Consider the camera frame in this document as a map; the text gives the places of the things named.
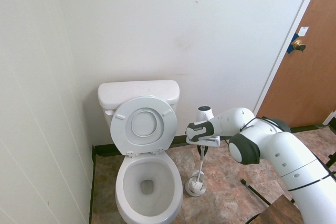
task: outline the toilet brush holder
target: toilet brush holder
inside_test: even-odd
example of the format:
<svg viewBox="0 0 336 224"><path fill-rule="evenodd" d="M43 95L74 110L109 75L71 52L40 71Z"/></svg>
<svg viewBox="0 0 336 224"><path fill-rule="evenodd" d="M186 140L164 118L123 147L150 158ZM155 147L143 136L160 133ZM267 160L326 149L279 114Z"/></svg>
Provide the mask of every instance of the toilet brush holder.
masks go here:
<svg viewBox="0 0 336 224"><path fill-rule="evenodd" d="M195 170L191 177L185 182L184 188L190 196L199 197L204 194L206 190L203 181L204 173L201 171L201 174L199 174L199 170Z"/></svg>

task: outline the toilet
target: toilet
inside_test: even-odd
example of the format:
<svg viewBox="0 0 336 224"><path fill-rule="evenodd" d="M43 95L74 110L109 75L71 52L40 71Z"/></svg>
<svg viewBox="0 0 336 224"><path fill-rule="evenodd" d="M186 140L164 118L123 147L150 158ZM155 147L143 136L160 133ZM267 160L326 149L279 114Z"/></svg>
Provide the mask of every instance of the toilet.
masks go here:
<svg viewBox="0 0 336 224"><path fill-rule="evenodd" d="M180 89L175 81L103 83L99 103L114 144L125 156L115 200L128 224L171 223L179 214L183 186L165 152L177 130Z"/></svg>

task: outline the door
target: door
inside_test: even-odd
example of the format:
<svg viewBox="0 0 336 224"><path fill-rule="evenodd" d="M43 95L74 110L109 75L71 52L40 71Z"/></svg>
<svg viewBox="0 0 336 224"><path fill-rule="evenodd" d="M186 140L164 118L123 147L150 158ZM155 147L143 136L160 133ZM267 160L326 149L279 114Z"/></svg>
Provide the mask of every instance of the door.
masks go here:
<svg viewBox="0 0 336 224"><path fill-rule="evenodd" d="M300 22L304 52L284 56L258 111L290 127L322 123L336 109L336 0L311 0Z"/></svg>

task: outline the blue tape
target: blue tape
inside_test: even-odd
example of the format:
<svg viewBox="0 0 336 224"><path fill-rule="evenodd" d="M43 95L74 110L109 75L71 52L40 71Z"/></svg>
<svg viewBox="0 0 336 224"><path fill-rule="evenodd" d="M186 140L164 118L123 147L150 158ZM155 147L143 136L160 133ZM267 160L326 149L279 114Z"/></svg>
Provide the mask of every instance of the blue tape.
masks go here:
<svg viewBox="0 0 336 224"><path fill-rule="evenodd" d="M290 54L292 51L294 51L294 48L293 48L293 46L292 46L292 43L293 43L293 41L296 40L297 38L299 38L299 35L298 35L298 34L294 34L293 39L292 39L292 41L290 42L290 44L289 44L289 46L288 46L288 48L287 48L287 53Z"/></svg>

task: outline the toilet tank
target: toilet tank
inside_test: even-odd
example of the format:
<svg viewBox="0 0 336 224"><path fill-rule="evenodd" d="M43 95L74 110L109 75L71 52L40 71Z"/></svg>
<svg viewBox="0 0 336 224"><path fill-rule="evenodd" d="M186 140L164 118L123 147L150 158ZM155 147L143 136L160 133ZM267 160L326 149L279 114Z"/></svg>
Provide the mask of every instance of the toilet tank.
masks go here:
<svg viewBox="0 0 336 224"><path fill-rule="evenodd" d="M153 95L165 100L176 112L180 97L180 87L176 81L126 81L103 83L98 88L98 100L103 108L107 125L118 106L134 97Z"/></svg>

